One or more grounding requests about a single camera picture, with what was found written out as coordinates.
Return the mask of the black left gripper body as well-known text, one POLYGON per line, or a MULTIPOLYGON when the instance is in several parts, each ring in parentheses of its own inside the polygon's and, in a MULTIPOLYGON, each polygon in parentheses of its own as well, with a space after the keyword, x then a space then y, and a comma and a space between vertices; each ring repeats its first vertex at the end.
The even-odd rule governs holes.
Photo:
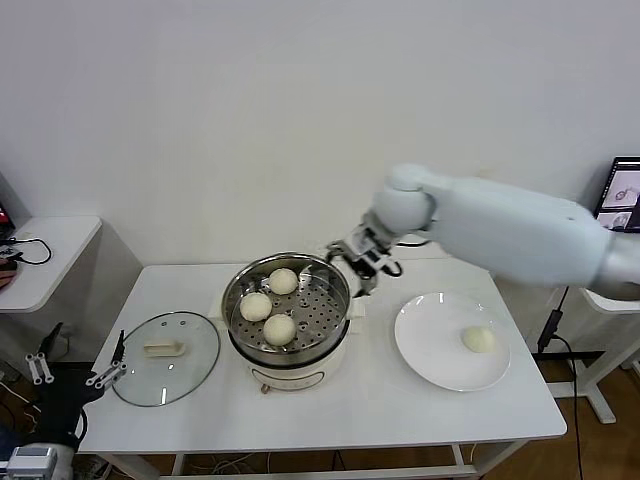
POLYGON ((52 383, 37 387, 37 441, 78 448, 88 430, 84 407, 100 399, 105 387, 86 384, 95 376, 90 368, 54 367, 53 376, 52 383))

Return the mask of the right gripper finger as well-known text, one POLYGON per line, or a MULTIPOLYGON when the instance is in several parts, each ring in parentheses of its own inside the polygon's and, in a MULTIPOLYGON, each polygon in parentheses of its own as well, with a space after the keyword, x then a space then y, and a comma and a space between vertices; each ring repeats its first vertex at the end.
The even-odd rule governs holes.
POLYGON ((341 239, 330 243, 327 246, 327 262, 342 259, 351 264, 358 260, 358 252, 352 239, 341 239))
POLYGON ((359 287, 354 294, 355 298, 370 296, 378 284, 378 262, 371 259, 358 259, 352 262, 352 270, 359 280, 359 287))

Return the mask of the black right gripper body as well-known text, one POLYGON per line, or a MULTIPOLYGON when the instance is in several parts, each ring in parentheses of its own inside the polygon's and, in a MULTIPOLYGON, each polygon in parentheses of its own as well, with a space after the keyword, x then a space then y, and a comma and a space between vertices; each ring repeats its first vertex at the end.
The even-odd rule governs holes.
POLYGON ((402 275, 403 268, 390 250, 393 238, 371 219, 362 219, 349 237, 350 258, 368 275, 402 275))

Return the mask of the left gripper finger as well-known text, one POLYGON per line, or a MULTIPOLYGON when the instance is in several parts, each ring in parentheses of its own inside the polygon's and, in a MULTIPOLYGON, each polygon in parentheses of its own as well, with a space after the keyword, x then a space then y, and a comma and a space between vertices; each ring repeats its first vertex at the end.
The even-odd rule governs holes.
POLYGON ((116 347, 108 367, 99 374, 89 377, 85 385, 93 388, 111 388, 127 372, 127 365, 124 362, 125 356, 125 331, 121 330, 118 336, 116 347))
POLYGON ((25 361, 34 384, 52 384, 55 380, 48 365, 48 358, 62 326, 63 323, 58 322, 51 332, 43 338, 37 352, 25 356, 25 361))

